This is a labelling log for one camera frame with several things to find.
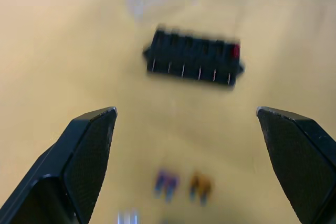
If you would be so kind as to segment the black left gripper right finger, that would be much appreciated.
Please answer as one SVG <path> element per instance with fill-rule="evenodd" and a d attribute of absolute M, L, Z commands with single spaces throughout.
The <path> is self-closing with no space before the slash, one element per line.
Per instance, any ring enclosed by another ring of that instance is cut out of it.
<path fill-rule="evenodd" d="M 301 223 L 335 223 L 335 140 L 313 119 L 260 106 L 277 179 Z"/>

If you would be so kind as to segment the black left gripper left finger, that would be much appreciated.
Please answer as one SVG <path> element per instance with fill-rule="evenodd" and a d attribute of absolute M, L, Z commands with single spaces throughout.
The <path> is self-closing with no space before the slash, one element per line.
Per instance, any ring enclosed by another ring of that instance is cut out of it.
<path fill-rule="evenodd" d="M 88 223 L 106 175 L 115 107 L 85 113 L 46 149 L 1 207 L 1 223 Z"/>

